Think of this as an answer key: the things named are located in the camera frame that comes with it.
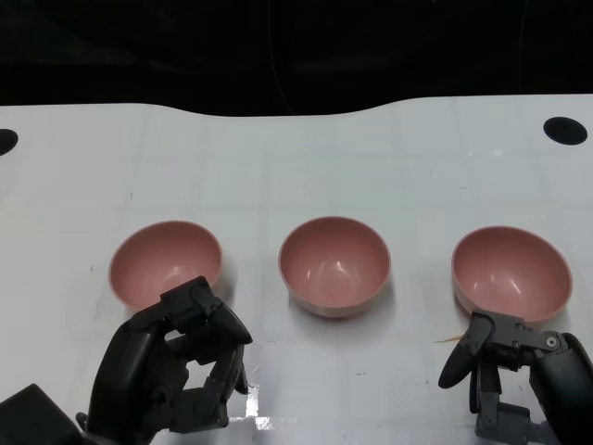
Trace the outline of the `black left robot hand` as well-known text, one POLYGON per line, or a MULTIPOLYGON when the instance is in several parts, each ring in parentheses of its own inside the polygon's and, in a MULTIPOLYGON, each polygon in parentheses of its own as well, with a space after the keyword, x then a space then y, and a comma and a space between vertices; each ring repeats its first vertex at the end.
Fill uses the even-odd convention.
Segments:
POLYGON ((227 402, 247 394, 252 337, 205 277, 177 286, 123 323, 99 366, 84 444, 148 444, 161 430, 189 434, 229 424, 227 402))

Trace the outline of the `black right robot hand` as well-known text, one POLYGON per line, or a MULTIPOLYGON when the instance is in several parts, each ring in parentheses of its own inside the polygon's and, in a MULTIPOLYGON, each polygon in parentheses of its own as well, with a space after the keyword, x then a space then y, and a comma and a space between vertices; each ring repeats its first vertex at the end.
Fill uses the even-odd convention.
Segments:
POLYGON ((592 361, 572 334, 538 332, 524 319, 473 311, 469 326, 438 380, 452 388, 470 380, 469 405, 477 437, 503 444, 589 444, 592 441, 592 361), (527 366, 529 384, 546 416, 501 401, 499 369, 527 366))

